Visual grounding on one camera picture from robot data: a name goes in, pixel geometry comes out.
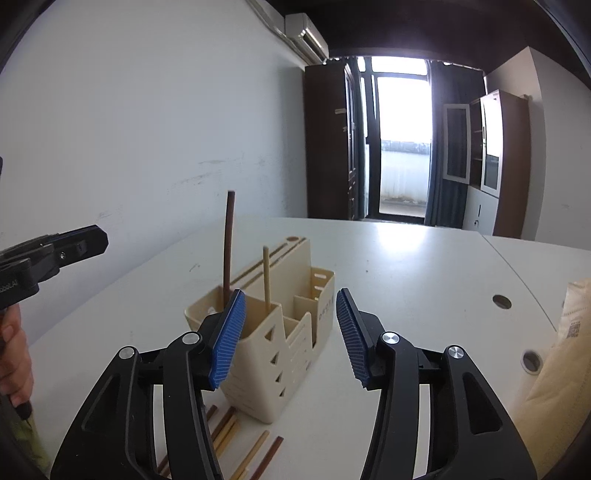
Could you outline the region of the person left hand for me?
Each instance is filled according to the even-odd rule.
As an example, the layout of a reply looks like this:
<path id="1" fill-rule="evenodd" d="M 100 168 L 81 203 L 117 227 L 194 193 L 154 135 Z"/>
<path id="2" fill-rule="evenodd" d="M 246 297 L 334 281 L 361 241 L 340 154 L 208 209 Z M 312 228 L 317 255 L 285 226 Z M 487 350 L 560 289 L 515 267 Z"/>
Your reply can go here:
<path id="1" fill-rule="evenodd" d="M 34 386 L 32 359 L 18 304 L 8 307 L 2 317 L 1 340 L 1 393 L 18 407 L 30 400 Z"/>

